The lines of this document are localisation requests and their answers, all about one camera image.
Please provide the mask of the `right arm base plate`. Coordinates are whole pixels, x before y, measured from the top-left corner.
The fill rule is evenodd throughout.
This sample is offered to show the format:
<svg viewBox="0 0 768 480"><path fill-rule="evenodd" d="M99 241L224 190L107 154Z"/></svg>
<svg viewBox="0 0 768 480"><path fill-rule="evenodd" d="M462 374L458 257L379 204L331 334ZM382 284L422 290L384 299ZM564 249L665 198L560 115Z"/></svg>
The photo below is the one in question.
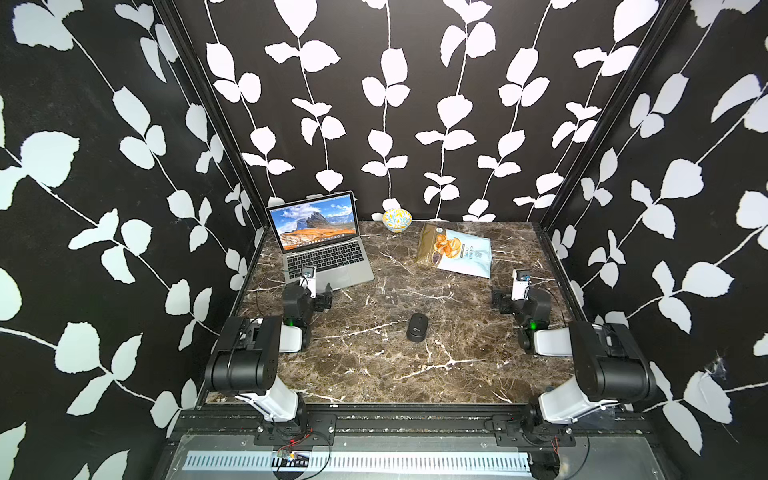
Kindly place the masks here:
<svg viewBox="0 0 768 480"><path fill-rule="evenodd" d="M574 447L575 437L569 428L527 417L494 415L484 422L499 447L515 447L520 450L551 450Z"/></svg>

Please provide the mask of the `silver laptop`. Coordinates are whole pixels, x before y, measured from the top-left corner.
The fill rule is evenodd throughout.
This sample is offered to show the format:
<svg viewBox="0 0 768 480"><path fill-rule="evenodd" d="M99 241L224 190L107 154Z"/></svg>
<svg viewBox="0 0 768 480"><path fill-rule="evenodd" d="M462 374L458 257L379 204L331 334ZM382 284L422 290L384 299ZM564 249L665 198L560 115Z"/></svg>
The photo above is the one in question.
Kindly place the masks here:
<svg viewBox="0 0 768 480"><path fill-rule="evenodd" d="M374 279L359 228L354 194L338 192L266 209L290 283L315 269L320 289L334 291Z"/></svg>

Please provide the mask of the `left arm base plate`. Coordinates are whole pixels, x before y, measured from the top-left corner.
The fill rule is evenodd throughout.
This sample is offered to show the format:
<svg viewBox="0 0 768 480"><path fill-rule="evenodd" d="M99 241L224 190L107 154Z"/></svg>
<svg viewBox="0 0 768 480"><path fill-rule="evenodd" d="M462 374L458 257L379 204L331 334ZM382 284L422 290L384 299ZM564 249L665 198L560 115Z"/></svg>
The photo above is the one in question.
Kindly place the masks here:
<svg viewBox="0 0 768 480"><path fill-rule="evenodd" d="M333 414L301 414L288 422L264 422L257 428L253 444L308 448L333 445L337 416Z"/></svg>

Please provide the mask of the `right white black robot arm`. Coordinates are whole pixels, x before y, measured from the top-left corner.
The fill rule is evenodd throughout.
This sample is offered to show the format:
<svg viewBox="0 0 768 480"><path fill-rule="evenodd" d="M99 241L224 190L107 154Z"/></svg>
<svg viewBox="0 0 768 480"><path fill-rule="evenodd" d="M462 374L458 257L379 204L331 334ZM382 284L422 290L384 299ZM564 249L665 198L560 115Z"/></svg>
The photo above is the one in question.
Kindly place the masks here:
<svg viewBox="0 0 768 480"><path fill-rule="evenodd" d="M551 295L541 289L494 289L491 305L514 316L525 353L572 360L573 376L531 402L524 430L542 433L570 425L597 410L644 401L656 388L650 362L627 326L573 321L552 328Z"/></svg>

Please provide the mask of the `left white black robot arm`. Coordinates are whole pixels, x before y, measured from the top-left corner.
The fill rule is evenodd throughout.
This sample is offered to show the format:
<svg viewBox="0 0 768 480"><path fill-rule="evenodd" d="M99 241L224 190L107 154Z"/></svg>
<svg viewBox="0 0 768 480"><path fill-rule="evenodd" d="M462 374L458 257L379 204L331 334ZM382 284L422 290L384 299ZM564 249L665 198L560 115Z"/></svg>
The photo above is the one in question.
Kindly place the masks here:
<svg viewBox="0 0 768 480"><path fill-rule="evenodd" d="M283 291L281 315L228 318L205 368L205 388L245 402L268 422L305 430L304 400L279 378L279 356L308 348L310 320L332 301L330 286L318 291L296 281Z"/></svg>

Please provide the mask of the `black wireless mouse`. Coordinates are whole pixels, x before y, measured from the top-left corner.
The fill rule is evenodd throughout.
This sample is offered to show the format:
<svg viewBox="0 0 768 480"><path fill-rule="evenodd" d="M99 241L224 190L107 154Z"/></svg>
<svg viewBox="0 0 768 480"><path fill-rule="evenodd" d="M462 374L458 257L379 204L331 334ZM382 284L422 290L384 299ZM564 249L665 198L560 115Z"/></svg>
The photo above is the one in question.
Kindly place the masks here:
<svg viewBox="0 0 768 480"><path fill-rule="evenodd" d="M423 342L427 336L429 319L422 313L414 313L407 325L406 338L414 343Z"/></svg>

